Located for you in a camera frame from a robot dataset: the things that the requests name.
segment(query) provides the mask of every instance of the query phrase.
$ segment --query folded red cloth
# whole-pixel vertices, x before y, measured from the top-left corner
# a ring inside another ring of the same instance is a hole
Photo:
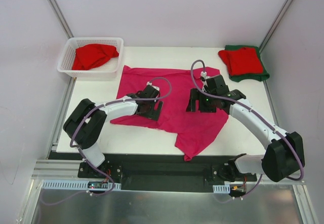
[[[254,48],[243,47],[235,51],[222,50],[218,55],[227,66],[231,76],[262,73],[263,67]]]
[[[202,85],[200,73],[202,68],[194,69],[196,82]],[[218,75],[219,70],[206,67],[207,74]],[[194,87],[190,71],[182,69],[164,68],[129,68],[124,66],[121,76],[117,98],[129,93],[143,90],[146,83],[155,77],[167,78],[172,84],[171,94],[163,99],[163,107],[158,121],[141,116],[125,116],[110,121],[113,124],[134,125],[152,129],[162,129],[177,133],[176,147],[184,152],[184,160],[190,161],[192,157],[202,152],[210,145],[223,128],[228,115],[223,110],[216,113],[186,112],[189,102],[190,89]],[[161,95],[167,94],[169,85],[163,80],[154,81],[160,88]]]
[[[116,47],[104,44],[88,44],[75,50],[72,70],[89,70],[100,67],[111,58],[118,57]]]

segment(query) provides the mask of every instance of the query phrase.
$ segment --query cable connector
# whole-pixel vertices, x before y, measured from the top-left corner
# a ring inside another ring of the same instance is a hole
[[[200,73],[200,76],[203,77],[204,79],[207,79],[207,72],[206,71],[202,71]]]

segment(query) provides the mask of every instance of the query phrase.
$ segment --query white wall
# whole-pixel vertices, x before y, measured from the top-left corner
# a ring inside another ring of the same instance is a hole
[[[74,36],[126,46],[260,45],[285,0],[57,0]]]
[[[324,219],[324,0],[295,0],[262,53],[279,124],[304,140],[307,186]]]
[[[0,0],[0,223],[16,223],[48,149],[67,85],[56,71],[66,40],[47,0]]]

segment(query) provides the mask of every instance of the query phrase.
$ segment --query white basket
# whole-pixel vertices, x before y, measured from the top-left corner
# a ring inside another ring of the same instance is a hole
[[[117,58],[111,58],[106,64],[98,68],[92,68],[90,70],[72,70],[75,59],[75,50],[93,43],[115,46],[119,52],[119,56]],[[90,80],[111,80],[116,77],[117,71],[120,68],[123,48],[124,40],[121,38],[70,38],[64,46],[57,64],[57,70],[66,73],[71,77]]]

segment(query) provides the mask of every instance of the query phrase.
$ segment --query white table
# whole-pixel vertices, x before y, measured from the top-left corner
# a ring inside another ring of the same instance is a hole
[[[190,69],[191,64],[202,59],[206,66],[220,70],[230,90],[239,89],[262,115],[273,121],[266,91],[262,82],[244,80],[233,82],[228,77],[227,68],[218,56],[223,48],[167,48],[167,47],[125,47],[123,65],[148,68]],[[76,80],[66,118],[84,98],[91,101],[114,100],[117,95],[121,70],[114,81],[95,82]],[[113,125],[106,123],[99,137],[103,153],[111,154],[153,154],[183,155],[174,144],[175,133],[136,126]],[[62,130],[57,152],[75,153],[69,147],[70,138]],[[230,117],[215,139],[200,156],[252,155],[264,154],[265,150],[257,138],[236,119]]]

